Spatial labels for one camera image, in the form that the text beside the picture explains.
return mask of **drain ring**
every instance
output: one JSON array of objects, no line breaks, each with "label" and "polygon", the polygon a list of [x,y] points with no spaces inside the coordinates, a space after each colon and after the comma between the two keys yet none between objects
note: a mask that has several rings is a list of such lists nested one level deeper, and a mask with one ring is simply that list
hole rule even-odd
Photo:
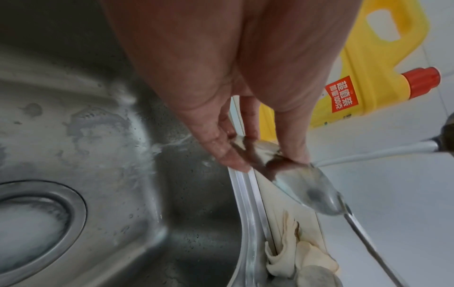
[{"label": "drain ring", "polygon": [[48,251],[16,269],[0,273],[0,287],[20,282],[57,260],[74,244],[85,225],[87,209],[83,199],[64,185],[44,181],[0,184],[0,202],[24,197],[49,199],[61,204],[69,214],[68,227],[60,240]]}]

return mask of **hand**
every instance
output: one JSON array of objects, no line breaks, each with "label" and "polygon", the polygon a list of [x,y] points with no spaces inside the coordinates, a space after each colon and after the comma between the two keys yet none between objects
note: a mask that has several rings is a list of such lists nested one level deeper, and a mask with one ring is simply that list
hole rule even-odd
[{"label": "hand", "polygon": [[283,154],[309,162],[306,132],[361,0],[102,0],[137,72],[220,163],[249,165],[228,142],[230,98],[258,138],[275,111]]}]

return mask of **drain strainer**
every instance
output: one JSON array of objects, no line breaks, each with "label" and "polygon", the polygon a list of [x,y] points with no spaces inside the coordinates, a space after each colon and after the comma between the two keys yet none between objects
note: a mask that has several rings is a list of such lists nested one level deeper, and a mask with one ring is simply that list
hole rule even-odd
[{"label": "drain strainer", "polygon": [[72,189],[51,182],[0,184],[0,287],[32,276],[82,231],[87,210]]}]

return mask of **red cap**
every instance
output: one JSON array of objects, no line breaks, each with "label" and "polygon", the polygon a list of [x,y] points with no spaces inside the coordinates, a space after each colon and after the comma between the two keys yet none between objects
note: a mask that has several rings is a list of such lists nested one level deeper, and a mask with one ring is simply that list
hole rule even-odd
[{"label": "red cap", "polygon": [[409,99],[427,94],[431,89],[437,87],[441,81],[440,72],[434,67],[416,68],[402,75],[407,79],[410,86]]}]

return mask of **sink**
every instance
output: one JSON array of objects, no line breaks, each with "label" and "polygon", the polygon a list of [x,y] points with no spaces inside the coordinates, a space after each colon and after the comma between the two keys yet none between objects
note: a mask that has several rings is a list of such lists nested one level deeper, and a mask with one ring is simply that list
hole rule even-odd
[{"label": "sink", "polygon": [[[136,76],[96,1],[5,0],[0,27],[0,212],[34,209],[38,222],[58,207],[49,214],[65,220],[21,272],[0,272],[0,287],[265,282],[271,239],[254,173],[199,146]],[[240,130],[233,106],[231,117]],[[29,225],[7,225],[0,250],[26,226],[46,240]]]}]

